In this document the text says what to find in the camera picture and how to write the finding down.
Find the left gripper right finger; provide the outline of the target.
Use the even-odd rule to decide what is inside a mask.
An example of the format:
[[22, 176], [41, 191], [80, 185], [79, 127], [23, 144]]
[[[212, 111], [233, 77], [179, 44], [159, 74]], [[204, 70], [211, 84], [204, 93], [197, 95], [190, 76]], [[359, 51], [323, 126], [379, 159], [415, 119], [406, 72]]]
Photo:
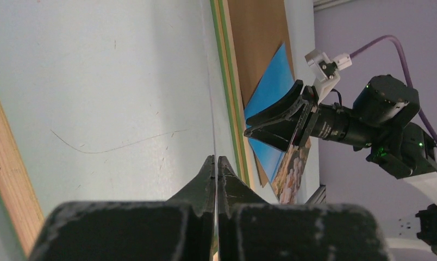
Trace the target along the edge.
[[374, 216], [354, 204], [270, 204], [217, 159], [220, 260], [390, 260]]

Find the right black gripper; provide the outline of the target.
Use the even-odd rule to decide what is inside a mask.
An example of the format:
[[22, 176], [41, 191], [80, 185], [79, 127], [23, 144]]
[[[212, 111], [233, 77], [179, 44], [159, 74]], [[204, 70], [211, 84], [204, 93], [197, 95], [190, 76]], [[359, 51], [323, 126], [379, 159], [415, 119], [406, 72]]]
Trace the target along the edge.
[[282, 152], [290, 146], [304, 147], [311, 136], [358, 150], [372, 145], [377, 128], [360, 122], [339, 104], [316, 105], [314, 95], [300, 95], [303, 87], [300, 79], [284, 95], [281, 89], [258, 87], [245, 108], [245, 136]]

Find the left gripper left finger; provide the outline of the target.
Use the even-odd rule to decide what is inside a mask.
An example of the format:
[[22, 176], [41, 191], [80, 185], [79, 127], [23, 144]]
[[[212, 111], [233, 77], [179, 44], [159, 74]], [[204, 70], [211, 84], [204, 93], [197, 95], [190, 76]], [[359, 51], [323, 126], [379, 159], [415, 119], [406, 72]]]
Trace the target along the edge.
[[215, 158], [166, 201], [68, 201], [46, 219], [29, 260], [211, 260]]

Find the seaside landscape photo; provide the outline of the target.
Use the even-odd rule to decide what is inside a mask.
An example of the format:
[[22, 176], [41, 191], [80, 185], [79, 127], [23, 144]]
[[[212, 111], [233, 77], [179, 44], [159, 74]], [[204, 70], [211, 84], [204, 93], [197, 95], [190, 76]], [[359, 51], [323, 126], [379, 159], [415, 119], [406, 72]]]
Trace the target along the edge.
[[305, 187], [305, 167], [311, 148], [292, 143], [296, 123], [287, 119], [297, 95], [286, 45], [282, 44], [265, 69], [245, 106], [245, 134], [258, 161], [264, 187], [269, 186], [280, 204], [304, 204], [310, 197]]

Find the clear glass sheet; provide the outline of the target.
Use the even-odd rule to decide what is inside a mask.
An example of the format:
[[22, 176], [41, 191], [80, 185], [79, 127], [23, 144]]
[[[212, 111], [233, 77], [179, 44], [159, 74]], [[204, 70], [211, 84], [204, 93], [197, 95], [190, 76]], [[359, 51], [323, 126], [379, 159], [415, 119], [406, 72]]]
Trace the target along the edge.
[[210, 102], [210, 114], [211, 114], [211, 131], [212, 131], [212, 140], [213, 140], [213, 180], [214, 180], [214, 239], [216, 240], [216, 254], [214, 255], [213, 260], [221, 260], [220, 256], [220, 239], [219, 239], [219, 221], [218, 221], [218, 166], [217, 166], [217, 153], [216, 153], [216, 139], [215, 139], [215, 120], [214, 120], [214, 110], [213, 110], [213, 85], [211, 81], [211, 68], [210, 68], [210, 56], [208, 50], [208, 24], [207, 24], [207, 6], [205, 6], [205, 1], [199, 1], [200, 9], [201, 9], [201, 20], [202, 20], [202, 37], [203, 37], [203, 48], [206, 58], [206, 66], [207, 66], [207, 81], [208, 81], [208, 92], [209, 92], [209, 102]]

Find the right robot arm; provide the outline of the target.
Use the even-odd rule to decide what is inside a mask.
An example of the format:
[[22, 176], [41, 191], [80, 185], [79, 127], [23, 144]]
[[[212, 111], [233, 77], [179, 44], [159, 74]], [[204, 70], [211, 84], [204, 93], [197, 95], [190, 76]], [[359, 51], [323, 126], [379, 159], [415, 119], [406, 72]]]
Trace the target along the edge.
[[373, 77], [351, 108], [322, 104], [301, 80], [277, 102], [249, 117], [244, 135], [282, 152], [309, 137], [370, 150], [366, 160], [396, 179], [437, 173], [436, 140], [412, 123], [420, 111], [417, 90], [391, 75]]

